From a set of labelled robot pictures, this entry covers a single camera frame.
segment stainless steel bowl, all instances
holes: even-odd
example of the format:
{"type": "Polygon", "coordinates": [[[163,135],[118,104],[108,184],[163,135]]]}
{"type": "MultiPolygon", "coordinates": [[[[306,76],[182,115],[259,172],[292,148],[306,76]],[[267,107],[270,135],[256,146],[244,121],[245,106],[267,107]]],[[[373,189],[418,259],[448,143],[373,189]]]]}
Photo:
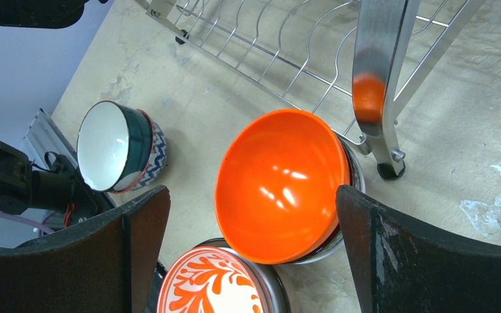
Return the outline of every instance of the stainless steel bowl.
{"type": "Polygon", "coordinates": [[[259,292],[264,296],[268,313],[299,313],[300,305],[293,285],[286,273],[276,265],[254,263],[242,258],[235,250],[231,249],[223,238],[214,238],[197,246],[215,246],[239,258],[250,270],[257,283],[259,292]]]}
{"type": "MultiPolygon", "coordinates": [[[[344,152],[346,153],[346,157],[348,160],[348,164],[350,166],[350,175],[351,175],[351,185],[366,193],[366,183],[364,180],[364,173],[362,172],[362,167],[358,162],[358,158],[354,154],[354,152],[347,146],[344,142],[341,142],[344,152]]],[[[320,246],[320,248],[311,252],[310,254],[298,259],[297,261],[293,261],[293,264],[308,264],[312,262],[316,262],[323,258],[326,258],[338,249],[344,246],[344,241],[342,240],[342,233],[339,227],[335,229],[333,235],[329,237],[329,242],[326,242],[320,246]]]]}

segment blue patterned bowl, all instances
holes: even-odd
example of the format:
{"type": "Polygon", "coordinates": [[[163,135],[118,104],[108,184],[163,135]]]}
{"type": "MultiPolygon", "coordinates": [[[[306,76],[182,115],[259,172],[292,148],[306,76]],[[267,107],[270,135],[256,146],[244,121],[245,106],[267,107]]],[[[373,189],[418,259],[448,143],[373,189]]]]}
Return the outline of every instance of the blue patterned bowl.
{"type": "Polygon", "coordinates": [[[166,165],[164,134],[141,110],[99,102],[80,127],[78,163],[85,183],[93,190],[141,188],[166,165]]]}

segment dish rack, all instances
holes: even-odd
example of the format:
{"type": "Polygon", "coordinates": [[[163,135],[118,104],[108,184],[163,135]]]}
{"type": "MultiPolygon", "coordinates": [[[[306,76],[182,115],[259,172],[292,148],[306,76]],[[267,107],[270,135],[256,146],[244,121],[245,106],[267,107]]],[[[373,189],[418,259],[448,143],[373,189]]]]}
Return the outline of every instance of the dish rack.
{"type": "Polygon", "coordinates": [[[135,1],[178,44],[203,49],[288,105],[321,117],[352,149],[373,153],[384,179],[406,168],[398,115],[484,2],[135,1]]]}

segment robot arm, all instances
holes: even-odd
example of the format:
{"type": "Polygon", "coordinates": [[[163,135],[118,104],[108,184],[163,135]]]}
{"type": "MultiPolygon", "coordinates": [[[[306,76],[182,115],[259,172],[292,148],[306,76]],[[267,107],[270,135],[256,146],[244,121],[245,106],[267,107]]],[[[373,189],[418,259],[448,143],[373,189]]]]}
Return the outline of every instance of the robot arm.
{"type": "Polygon", "coordinates": [[[88,0],[0,0],[0,26],[68,27],[82,17],[86,2],[88,0]]]}

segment black rubber foot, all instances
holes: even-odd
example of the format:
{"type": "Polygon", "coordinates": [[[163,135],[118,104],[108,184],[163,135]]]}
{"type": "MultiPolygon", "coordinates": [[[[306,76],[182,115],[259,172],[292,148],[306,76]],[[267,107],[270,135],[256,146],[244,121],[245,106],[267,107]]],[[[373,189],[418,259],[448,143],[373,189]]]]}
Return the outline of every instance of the black rubber foot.
{"type": "MultiPolygon", "coordinates": [[[[185,38],[185,39],[189,39],[189,33],[188,33],[185,29],[182,29],[182,30],[181,30],[181,32],[183,33],[183,38],[185,38]]],[[[184,43],[185,43],[185,40],[183,40],[183,39],[181,39],[181,38],[179,38],[179,37],[176,37],[176,38],[175,38],[175,41],[176,41],[178,44],[180,44],[180,45],[182,45],[182,44],[184,44],[184,43]]]]}
{"type": "Polygon", "coordinates": [[[385,181],[396,181],[404,175],[405,171],[406,163],[404,163],[404,160],[402,161],[402,170],[398,175],[395,173],[393,166],[390,166],[389,164],[377,164],[377,172],[385,181]]]}

